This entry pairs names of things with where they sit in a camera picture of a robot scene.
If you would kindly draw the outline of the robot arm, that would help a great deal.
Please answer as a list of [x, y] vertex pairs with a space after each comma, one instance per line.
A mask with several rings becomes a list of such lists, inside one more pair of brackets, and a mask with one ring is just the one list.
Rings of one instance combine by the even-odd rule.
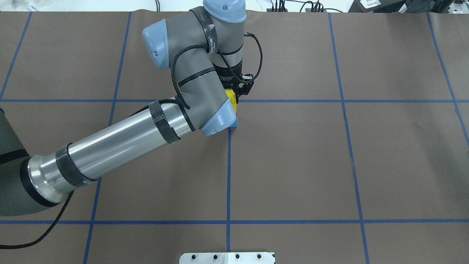
[[149, 57], [171, 70], [176, 95], [52, 154], [30, 156], [1, 111], [1, 216], [42, 212], [124, 164], [186, 134], [216, 134], [236, 121], [225, 93], [254, 78], [241, 74], [244, 0], [205, 0], [142, 31]]

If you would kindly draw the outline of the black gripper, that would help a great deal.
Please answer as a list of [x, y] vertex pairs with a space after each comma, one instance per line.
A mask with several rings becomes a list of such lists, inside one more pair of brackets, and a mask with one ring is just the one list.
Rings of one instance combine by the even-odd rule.
[[[251, 91], [251, 88], [254, 85], [254, 76], [253, 74], [242, 75], [242, 64], [243, 61], [241, 60], [237, 65], [231, 66], [230, 69], [233, 73], [230, 72], [228, 67], [224, 65], [223, 67], [214, 65], [218, 78], [221, 81], [221, 84], [224, 89], [236, 89], [236, 97], [248, 95]], [[243, 82], [239, 82], [236, 77], [243, 80]]]

